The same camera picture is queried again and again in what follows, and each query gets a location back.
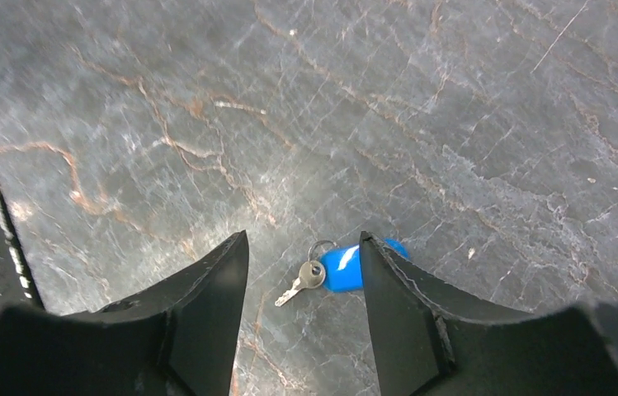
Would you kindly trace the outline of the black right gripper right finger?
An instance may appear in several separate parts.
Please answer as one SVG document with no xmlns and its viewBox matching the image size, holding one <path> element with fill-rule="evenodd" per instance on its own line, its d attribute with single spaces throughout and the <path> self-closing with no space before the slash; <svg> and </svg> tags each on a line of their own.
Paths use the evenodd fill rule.
<svg viewBox="0 0 618 396">
<path fill-rule="evenodd" d="M 533 314 L 465 292 L 372 233 L 360 241 L 384 395 L 618 395 L 618 301 Z"/>
</svg>

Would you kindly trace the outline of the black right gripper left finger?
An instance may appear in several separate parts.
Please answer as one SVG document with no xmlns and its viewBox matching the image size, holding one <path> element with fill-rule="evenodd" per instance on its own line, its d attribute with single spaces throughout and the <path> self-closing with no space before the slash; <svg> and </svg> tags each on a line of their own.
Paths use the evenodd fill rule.
<svg viewBox="0 0 618 396">
<path fill-rule="evenodd" d="M 0 395 L 226 395 L 248 281 L 245 231 L 96 312 L 0 303 Z"/>
</svg>

